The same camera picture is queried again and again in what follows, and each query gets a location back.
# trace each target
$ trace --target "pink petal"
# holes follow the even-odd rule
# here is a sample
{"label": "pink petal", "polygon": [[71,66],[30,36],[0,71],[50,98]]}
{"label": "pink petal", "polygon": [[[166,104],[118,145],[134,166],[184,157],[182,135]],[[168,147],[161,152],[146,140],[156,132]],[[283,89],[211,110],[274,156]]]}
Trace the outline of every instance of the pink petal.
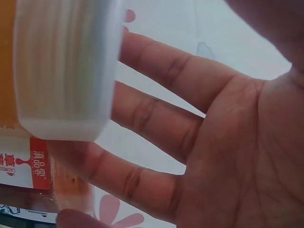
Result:
{"label": "pink petal", "polygon": [[113,227],[114,228],[127,228],[127,227],[132,227],[132,226],[136,226],[139,225],[141,223],[143,223],[144,221],[144,217],[142,214],[132,214],[118,222],[116,222]]}
{"label": "pink petal", "polygon": [[104,195],[99,204],[99,220],[107,225],[111,225],[117,216],[119,206],[120,201],[118,198],[112,195]]}

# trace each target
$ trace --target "palm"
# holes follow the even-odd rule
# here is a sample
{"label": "palm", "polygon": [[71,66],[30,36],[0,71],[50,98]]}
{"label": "palm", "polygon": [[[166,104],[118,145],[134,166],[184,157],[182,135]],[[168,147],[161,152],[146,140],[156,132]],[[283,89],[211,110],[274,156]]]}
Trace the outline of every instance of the palm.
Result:
{"label": "palm", "polygon": [[206,227],[303,226],[304,122],[296,118],[303,95],[287,76],[240,76],[226,86],[187,162],[178,209],[184,227],[189,215]]}
{"label": "palm", "polygon": [[123,39],[124,64],[206,113],[116,83],[112,119],[185,164],[184,175],[139,167],[94,143],[50,142],[50,150],[94,185],[178,228],[303,227],[304,3],[226,2],[293,63],[290,72],[257,80],[147,37]]}

